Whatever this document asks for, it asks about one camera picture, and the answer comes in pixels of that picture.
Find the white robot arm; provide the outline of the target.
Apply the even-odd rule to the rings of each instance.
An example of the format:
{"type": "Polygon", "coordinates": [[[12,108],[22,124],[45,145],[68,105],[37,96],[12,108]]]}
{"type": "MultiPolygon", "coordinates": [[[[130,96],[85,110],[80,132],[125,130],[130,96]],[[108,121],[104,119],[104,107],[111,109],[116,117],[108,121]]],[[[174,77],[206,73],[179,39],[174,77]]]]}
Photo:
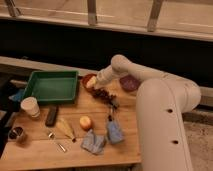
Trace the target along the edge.
{"type": "Polygon", "coordinates": [[[97,88],[130,74],[141,82],[136,120],[143,171],[193,171],[182,114],[201,100],[199,86],[186,78],[115,55],[97,73],[97,88]]]}

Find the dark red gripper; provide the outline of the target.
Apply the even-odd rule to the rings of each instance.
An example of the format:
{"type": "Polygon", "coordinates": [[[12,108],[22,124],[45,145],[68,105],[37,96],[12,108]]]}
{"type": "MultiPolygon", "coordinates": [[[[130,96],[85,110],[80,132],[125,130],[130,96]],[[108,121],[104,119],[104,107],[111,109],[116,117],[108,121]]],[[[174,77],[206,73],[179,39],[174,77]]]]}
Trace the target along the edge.
{"type": "Polygon", "coordinates": [[[107,105],[111,105],[114,108],[118,108],[119,104],[116,100],[116,96],[110,94],[107,90],[105,89],[93,89],[91,91],[91,94],[94,98],[102,101],[103,103],[107,105]]]}

